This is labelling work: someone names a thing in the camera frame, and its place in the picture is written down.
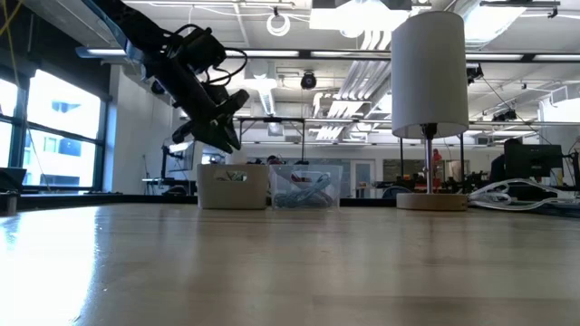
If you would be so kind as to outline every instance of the plastic container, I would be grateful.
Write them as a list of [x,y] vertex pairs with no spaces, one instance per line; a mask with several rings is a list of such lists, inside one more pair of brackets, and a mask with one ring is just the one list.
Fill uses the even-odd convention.
[[198,165],[198,205],[204,209],[266,209],[268,167]]
[[342,175],[341,166],[270,166],[272,208],[338,210]]

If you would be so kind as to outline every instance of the robotic arm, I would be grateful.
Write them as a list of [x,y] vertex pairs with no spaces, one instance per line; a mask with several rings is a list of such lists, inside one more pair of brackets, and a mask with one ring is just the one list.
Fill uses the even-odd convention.
[[[246,54],[229,49],[211,35],[211,29],[186,24],[176,32],[166,31],[141,12],[121,0],[82,0],[106,23],[127,57],[142,66],[143,78],[155,78],[152,90],[166,91],[183,109],[190,121],[173,133],[173,141],[180,143],[191,134],[196,140],[232,153],[241,144],[234,130],[233,116],[249,99],[246,91],[228,95],[225,85],[214,82],[231,80],[247,62]],[[180,33],[187,28],[187,36]],[[246,61],[233,74],[212,81],[199,81],[196,74],[217,68],[226,60],[226,50],[237,51]]]

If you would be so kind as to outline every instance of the clear plastic bin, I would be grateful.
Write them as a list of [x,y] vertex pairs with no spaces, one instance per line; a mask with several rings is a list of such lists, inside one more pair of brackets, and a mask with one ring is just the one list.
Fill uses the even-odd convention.
[[341,166],[270,166],[272,208],[338,210],[342,175]]

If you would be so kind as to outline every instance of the white lamp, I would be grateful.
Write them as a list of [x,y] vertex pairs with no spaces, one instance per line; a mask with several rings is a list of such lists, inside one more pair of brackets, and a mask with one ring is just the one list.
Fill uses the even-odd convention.
[[469,128],[463,19],[418,14],[392,34],[392,134],[425,139],[427,194],[399,194],[397,207],[464,210],[467,198],[432,194],[431,141]]

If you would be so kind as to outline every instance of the person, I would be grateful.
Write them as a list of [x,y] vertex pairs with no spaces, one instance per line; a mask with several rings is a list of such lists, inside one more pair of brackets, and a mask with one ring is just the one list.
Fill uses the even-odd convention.
[[[504,147],[506,145],[521,145],[519,139],[508,139],[504,142]],[[496,159],[491,162],[491,172],[489,174],[489,181],[491,183],[506,180],[506,155],[501,154]]]

